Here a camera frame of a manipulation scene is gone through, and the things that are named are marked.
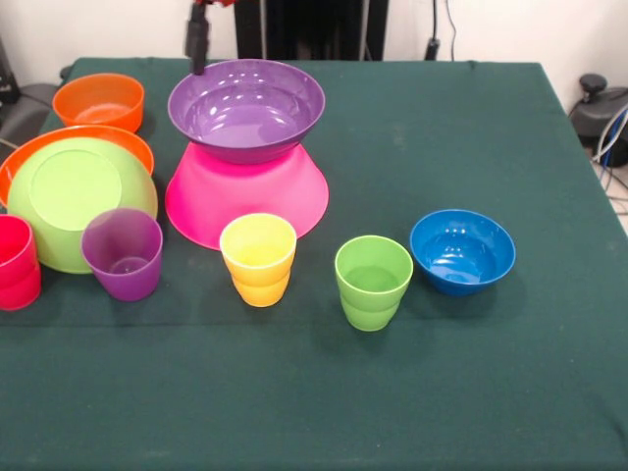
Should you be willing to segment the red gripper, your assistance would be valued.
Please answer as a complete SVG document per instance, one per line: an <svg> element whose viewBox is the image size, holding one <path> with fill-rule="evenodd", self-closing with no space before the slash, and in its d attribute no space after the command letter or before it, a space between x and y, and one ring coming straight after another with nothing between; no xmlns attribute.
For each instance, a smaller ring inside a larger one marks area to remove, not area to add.
<svg viewBox="0 0 628 471"><path fill-rule="evenodd" d="M222 7L229 7L236 3L236 0L194 0L193 2L199 5L218 4ZM186 57L191 57L192 72L197 76L204 74L209 35L210 24L206 17L206 7L192 5L186 25L184 53Z"/></svg>

